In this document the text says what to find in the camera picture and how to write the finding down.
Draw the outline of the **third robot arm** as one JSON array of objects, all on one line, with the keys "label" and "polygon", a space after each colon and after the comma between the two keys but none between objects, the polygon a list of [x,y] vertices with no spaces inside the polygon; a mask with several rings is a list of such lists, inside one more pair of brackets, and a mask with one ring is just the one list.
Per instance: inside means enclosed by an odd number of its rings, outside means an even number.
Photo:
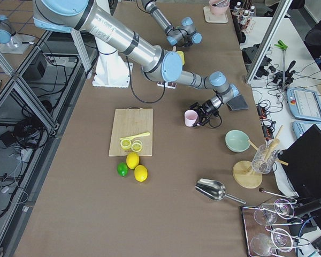
[{"label": "third robot arm", "polygon": [[0,43],[10,43],[15,35],[16,30],[9,22],[8,17],[0,14]]}]

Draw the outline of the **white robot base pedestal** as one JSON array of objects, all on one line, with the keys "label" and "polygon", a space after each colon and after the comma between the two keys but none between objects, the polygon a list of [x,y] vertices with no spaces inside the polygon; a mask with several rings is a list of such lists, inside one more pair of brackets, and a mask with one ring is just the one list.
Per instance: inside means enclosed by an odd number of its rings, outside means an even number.
[{"label": "white robot base pedestal", "polygon": [[113,31],[114,28],[101,18],[99,18],[97,27],[103,33],[101,34],[102,39],[95,37],[100,55],[93,78],[93,86],[128,88],[130,82],[130,65],[122,60],[114,47],[107,44],[111,31]]}]

